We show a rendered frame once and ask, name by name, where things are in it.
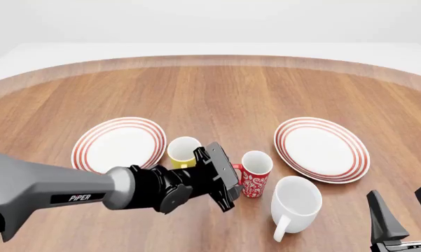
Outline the white plate with red rings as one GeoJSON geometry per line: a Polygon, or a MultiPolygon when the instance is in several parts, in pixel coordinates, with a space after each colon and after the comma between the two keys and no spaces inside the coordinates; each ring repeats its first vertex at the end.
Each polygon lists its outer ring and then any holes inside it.
{"type": "Polygon", "coordinates": [[[166,146],[166,134],[157,123],[140,117],[116,118],[79,138],[71,152],[71,165],[96,174],[113,167],[147,168],[160,161],[166,146]]]}
{"type": "Polygon", "coordinates": [[[278,155],[299,174],[330,184],[364,177],[371,157],[363,142],[345,127],[314,117],[297,117],[275,130],[278,155]]]}

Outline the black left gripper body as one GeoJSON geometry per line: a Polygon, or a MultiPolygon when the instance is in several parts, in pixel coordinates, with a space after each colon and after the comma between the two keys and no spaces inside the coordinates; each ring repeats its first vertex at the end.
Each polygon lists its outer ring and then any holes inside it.
{"type": "Polygon", "coordinates": [[[199,147],[193,154],[196,166],[192,169],[192,197],[209,195],[222,211],[231,210],[242,185],[222,147],[199,147]]]}

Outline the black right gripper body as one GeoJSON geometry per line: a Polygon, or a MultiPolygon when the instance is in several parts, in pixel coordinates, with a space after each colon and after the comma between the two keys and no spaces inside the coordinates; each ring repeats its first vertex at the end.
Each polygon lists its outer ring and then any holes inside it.
{"type": "Polygon", "coordinates": [[[401,241],[407,235],[371,235],[371,252],[421,252],[421,241],[401,241]]]}

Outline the yellow mug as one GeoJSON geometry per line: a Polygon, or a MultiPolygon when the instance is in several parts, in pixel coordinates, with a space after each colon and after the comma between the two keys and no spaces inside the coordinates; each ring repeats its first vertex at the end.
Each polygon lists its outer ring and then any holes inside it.
{"type": "Polygon", "coordinates": [[[167,154],[173,169],[194,167],[196,159],[193,151],[202,144],[190,136],[181,136],[172,140],[167,147],[167,154]]]}

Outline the red patterned mug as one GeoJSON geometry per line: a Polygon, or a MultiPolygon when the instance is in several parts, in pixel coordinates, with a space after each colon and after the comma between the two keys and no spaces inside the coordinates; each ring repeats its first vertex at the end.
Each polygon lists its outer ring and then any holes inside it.
{"type": "Polygon", "coordinates": [[[248,198],[257,198],[263,194],[268,177],[273,168],[271,157],[259,150],[251,150],[242,157],[241,164],[232,164],[241,173],[239,184],[248,198]]]}

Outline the white mug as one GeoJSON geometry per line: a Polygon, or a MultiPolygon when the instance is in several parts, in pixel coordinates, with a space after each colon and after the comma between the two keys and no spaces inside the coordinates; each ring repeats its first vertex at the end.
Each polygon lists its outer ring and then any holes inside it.
{"type": "Polygon", "coordinates": [[[308,228],[322,207],[322,194],[315,184],[299,176],[279,180],[272,194],[271,216],[276,224],[273,239],[308,228]]]}

